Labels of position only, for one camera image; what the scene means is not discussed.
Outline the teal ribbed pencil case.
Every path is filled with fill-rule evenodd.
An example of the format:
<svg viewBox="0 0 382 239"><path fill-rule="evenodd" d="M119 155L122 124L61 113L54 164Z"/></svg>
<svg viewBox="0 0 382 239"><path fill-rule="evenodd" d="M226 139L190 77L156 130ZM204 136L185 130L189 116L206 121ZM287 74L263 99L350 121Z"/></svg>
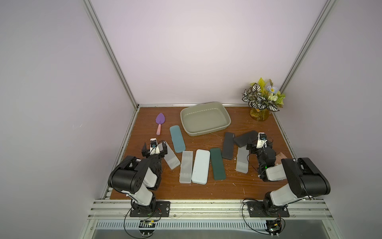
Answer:
<svg viewBox="0 0 382 239"><path fill-rule="evenodd" d="M186 145L183 139L183 135L179 125L173 125L170 127L170 134L176 153L182 153L186 150Z"/></svg>

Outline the dark grey pencil case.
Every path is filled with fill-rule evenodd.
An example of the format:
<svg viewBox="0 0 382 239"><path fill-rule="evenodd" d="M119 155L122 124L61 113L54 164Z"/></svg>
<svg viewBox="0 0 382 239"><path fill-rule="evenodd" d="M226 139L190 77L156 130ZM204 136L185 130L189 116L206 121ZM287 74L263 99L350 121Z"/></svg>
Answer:
<svg viewBox="0 0 382 239"><path fill-rule="evenodd" d="M233 140L238 147L244 147L248 143L253 143L258 139L258 132L253 130L243 135L236 136Z"/></svg>
<svg viewBox="0 0 382 239"><path fill-rule="evenodd" d="M224 135L222 158L232 160L234 155L234 133L226 132Z"/></svg>

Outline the grey-green plastic storage box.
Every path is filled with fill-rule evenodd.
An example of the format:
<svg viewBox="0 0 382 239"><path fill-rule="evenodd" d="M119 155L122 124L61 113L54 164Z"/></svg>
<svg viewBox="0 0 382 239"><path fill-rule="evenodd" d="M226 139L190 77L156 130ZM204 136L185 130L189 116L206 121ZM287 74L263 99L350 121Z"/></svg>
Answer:
<svg viewBox="0 0 382 239"><path fill-rule="evenodd" d="M181 123L189 136L199 136L226 129L231 117L219 102L211 102L184 108L180 112Z"/></svg>

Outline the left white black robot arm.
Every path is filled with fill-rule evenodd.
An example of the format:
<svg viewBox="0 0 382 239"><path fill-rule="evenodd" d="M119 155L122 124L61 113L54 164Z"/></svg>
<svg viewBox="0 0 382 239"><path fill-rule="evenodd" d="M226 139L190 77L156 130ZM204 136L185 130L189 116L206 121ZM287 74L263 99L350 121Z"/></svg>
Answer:
<svg viewBox="0 0 382 239"><path fill-rule="evenodd" d="M137 213L156 212L156 191L161 183L162 159L168 153L167 143L160 141L148 149L144 144L143 158L127 156L108 177L108 186L131 198L131 207Z"/></svg>

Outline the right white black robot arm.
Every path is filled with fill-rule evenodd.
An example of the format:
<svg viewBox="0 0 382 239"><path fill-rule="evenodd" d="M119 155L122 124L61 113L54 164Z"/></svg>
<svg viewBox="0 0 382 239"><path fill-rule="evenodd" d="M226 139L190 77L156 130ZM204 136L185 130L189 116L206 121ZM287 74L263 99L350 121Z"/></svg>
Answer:
<svg viewBox="0 0 382 239"><path fill-rule="evenodd" d="M265 182L286 180L287 184L266 193L263 201L250 201L249 213L266 217L288 217L289 204L305 197L311 199L330 193L328 180L309 158L283 158L280 164L276 164L276 152L267 143L265 135L261 133L258 140L248 140L246 146L257 157L258 176Z"/></svg>

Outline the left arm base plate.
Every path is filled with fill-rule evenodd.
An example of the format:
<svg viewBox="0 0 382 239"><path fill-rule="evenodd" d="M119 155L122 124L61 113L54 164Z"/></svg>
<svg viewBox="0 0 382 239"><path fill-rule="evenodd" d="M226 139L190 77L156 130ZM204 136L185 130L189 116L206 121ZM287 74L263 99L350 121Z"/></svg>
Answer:
<svg viewBox="0 0 382 239"><path fill-rule="evenodd" d="M158 201L149 206L141 206L135 202L131 203L130 217L169 217L171 208L170 201Z"/></svg>

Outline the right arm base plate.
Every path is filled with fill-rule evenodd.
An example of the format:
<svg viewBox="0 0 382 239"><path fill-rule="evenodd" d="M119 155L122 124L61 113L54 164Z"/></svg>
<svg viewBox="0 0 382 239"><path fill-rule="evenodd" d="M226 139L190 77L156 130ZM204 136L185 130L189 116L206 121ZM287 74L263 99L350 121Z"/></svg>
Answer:
<svg viewBox="0 0 382 239"><path fill-rule="evenodd" d="M289 218L287 206L274 206L260 201L246 202L251 218Z"/></svg>

